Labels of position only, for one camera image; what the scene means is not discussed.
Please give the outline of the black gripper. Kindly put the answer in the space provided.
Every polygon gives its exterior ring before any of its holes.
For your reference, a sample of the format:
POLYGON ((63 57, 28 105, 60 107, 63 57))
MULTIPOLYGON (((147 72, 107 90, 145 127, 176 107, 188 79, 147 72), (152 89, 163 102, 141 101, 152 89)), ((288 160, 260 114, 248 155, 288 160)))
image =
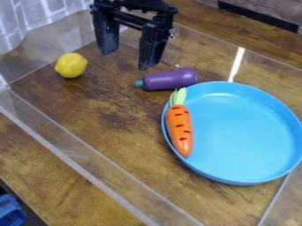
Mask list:
POLYGON ((141 30, 139 41, 137 68, 144 71, 159 64, 174 15, 178 8, 163 0, 93 0, 91 5, 96 44, 103 55, 116 51, 119 45, 119 25, 141 30), (155 12, 151 20, 131 14, 131 11, 155 12))

